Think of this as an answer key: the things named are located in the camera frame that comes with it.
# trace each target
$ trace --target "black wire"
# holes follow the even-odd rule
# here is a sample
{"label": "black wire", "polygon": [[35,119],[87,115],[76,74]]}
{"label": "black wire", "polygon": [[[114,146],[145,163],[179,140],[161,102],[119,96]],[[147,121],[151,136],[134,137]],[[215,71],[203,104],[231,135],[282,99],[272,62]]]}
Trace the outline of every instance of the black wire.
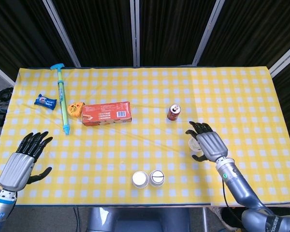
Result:
{"label": "black wire", "polygon": [[7,102],[12,97],[13,88],[5,88],[0,91],[0,103]]}
{"label": "black wire", "polygon": [[235,215],[235,213],[231,210],[231,208],[229,207],[229,205],[227,203],[227,198],[226,198],[226,193],[225,193],[225,190],[224,190],[224,181],[223,180],[222,180],[222,190],[223,190],[224,202],[226,203],[227,208],[229,209],[229,211],[233,215],[233,217],[235,217],[235,219],[242,225],[242,221],[237,217],[237,215]]}
{"label": "black wire", "polygon": [[76,218],[76,229],[75,229],[75,232],[77,232],[77,229],[78,229],[78,219],[77,219],[77,214],[76,214],[76,210],[75,210],[74,207],[73,207],[73,211],[74,211],[75,218]]}
{"label": "black wire", "polygon": [[76,208],[77,209],[77,215],[78,215],[78,228],[79,228],[79,232],[81,232],[81,217],[79,216],[79,210],[78,210],[78,207]]}
{"label": "black wire", "polygon": [[11,99],[13,88],[6,88],[0,91],[0,101],[5,102]]}

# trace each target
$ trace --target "table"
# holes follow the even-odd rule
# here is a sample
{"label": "table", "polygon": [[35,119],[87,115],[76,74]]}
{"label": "table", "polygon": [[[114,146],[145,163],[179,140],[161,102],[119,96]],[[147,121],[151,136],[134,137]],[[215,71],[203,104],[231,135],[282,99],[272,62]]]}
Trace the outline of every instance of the table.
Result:
{"label": "table", "polygon": [[[54,111],[34,105],[42,93],[58,98],[57,73],[20,69],[0,137],[0,173],[29,132],[54,137],[33,174],[44,180],[19,192],[21,205],[222,205],[221,178],[210,162],[197,163],[188,147],[189,120],[219,133],[238,168],[267,204],[290,203],[290,138],[266,67],[64,69],[69,103],[130,101],[132,122],[85,127],[70,118],[62,131]],[[166,118],[178,103],[176,122]],[[137,170],[163,170],[165,184],[136,189]],[[228,202],[236,204],[227,190]]]}

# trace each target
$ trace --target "yellow snack package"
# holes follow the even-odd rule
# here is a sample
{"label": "yellow snack package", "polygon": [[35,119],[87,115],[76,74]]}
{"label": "yellow snack package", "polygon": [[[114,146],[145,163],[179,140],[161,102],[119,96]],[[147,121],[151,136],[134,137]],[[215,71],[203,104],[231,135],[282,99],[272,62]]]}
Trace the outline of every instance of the yellow snack package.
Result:
{"label": "yellow snack package", "polygon": [[83,102],[76,102],[68,106],[68,114],[72,117],[81,117],[82,108],[85,105]]}

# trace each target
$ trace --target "soda can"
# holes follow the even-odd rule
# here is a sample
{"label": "soda can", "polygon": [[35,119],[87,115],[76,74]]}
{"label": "soda can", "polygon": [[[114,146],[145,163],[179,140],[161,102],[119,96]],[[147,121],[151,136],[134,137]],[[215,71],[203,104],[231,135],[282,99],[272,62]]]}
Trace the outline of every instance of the soda can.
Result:
{"label": "soda can", "polygon": [[169,112],[168,112],[168,119],[171,121],[175,121],[178,118],[178,115],[180,113],[180,106],[177,104],[171,105]]}

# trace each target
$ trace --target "white cup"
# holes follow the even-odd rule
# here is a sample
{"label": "white cup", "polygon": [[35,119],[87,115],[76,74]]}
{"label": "white cup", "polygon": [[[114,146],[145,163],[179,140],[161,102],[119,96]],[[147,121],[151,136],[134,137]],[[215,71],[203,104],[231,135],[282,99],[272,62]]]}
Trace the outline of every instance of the white cup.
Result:
{"label": "white cup", "polygon": [[148,185],[149,177],[146,172],[137,171],[132,176],[132,183],[138,189],[143,189]]}
{"label": "white cup", "polygon": [[164,183],[165,176],[162,171],[154,170],[149,175],[149,183],[153,187],[161,187]]}
{"label": "white cup", "polygon": [[195,152],[202,151],[198,141],[196,141],[195,138],[190,138],[188,141],[188,145],[192,151],[195,151]]}

